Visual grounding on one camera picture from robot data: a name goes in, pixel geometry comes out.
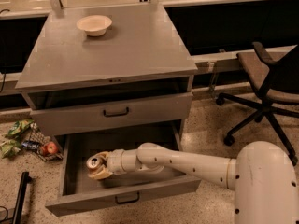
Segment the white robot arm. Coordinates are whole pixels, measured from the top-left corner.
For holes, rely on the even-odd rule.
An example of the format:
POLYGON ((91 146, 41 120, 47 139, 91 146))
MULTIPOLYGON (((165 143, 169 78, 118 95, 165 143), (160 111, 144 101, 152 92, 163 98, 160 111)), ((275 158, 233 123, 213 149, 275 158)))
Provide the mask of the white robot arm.
POLYGON ((296 173, 276 145, 257 141, 234 159, 171 150, 154 143, 136 149, 102 151, 87 161, 89 178, 179 170, 235 193, 235 224, 298 224, 296 173))

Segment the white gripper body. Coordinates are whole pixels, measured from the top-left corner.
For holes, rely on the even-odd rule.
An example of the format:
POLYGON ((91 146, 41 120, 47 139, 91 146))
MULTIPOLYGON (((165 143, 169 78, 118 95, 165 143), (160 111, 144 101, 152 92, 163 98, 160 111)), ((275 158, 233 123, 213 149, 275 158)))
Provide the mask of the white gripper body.
POLYGON ((123 175, 125 173, 121 163, 121 157, 123 152, 123 149, 116 149, 108 154, 107 169, 113 175, 123 175))

